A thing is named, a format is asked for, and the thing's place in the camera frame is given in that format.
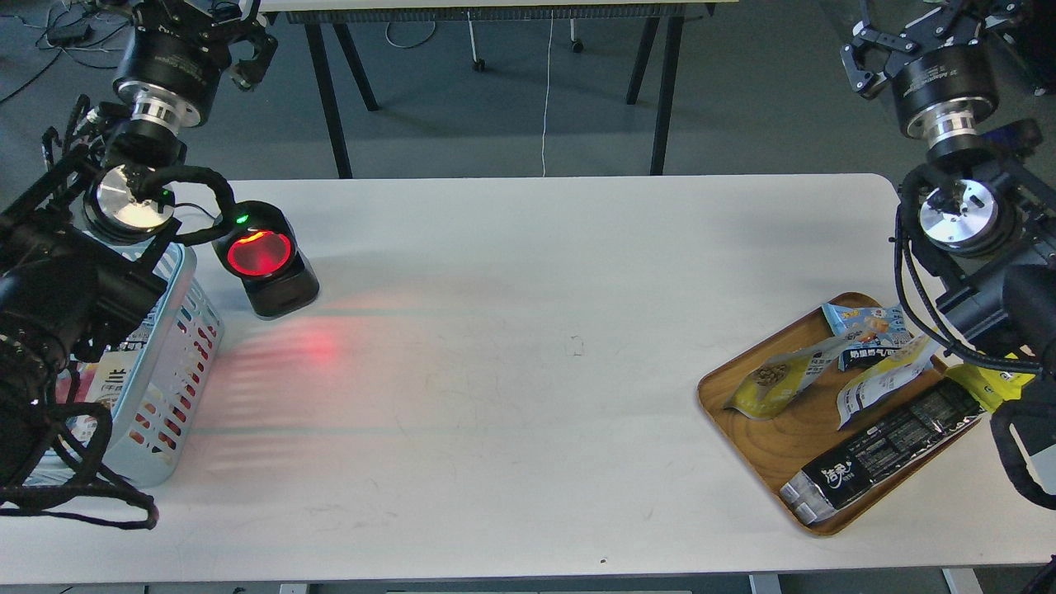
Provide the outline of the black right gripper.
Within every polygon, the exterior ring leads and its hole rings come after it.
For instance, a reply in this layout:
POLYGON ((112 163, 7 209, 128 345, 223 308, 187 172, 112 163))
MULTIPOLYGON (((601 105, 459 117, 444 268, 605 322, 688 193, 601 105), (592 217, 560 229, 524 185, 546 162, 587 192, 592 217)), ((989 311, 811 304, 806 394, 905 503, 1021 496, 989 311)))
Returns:
POLYGON ((1030 1, 932 1, 900 31, 874 23, 874 4, 860 1, 860 20, 841 47, 841 63, 857 97, 888 90, 902 135, 953 140, 974 134, 998 109, 984 39, 1019 26, 1030 1))

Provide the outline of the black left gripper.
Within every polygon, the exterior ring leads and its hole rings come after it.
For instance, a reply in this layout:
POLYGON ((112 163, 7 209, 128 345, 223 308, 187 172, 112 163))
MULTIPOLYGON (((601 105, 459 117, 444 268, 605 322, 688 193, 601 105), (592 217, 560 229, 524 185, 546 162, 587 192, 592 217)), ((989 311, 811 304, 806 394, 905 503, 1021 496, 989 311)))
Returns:
POLYGON ((260 3, 140 1, 131 11, 132 37, 115 71, 113 89, 135 120, 166 129, 206 124, 223 74, 256 89, 271 64, 278 40, 259 15, 260 3))

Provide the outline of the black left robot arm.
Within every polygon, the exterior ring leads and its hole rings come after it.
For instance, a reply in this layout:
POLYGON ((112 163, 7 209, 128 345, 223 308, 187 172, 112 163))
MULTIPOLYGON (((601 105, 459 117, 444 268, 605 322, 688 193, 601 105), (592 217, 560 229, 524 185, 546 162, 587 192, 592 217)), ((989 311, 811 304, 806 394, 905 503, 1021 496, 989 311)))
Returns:
POLYGON ((235 229, 229 181, 186 164, 178 135, 208 120, 223 73, 243 91, 264 78, 278 42, 259 7, 131 5, 116 101, 79 97, 42 140, 45 174, 2 212, 4 516, 156 526, 153 497, 103 462, 110 411, 55 387, 142 324, 168 289, 155 267, 171 244, 235 229))

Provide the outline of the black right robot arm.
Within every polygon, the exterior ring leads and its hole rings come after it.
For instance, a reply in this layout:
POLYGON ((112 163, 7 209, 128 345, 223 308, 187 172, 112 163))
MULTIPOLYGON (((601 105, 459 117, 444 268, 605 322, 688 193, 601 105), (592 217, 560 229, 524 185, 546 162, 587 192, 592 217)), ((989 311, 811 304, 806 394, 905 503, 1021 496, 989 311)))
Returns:
POLYGON ((928 1, 895 31, 867 1, 841 47, 864 99, 886 92, 905 138, 924 140, 895 215, 895 291, 908 276, 928 319, 909 318, 974 367, 1023 375, 999 403, 992 435, 1011 484, 1054 507, 1040 482, 1054 451, 1054 189, 1025 162, 1044 136, 1033 118, 985 131, 999 106, 989 41, 1007 41, 1030 70, 1054 71, 1052 1, 928 1))

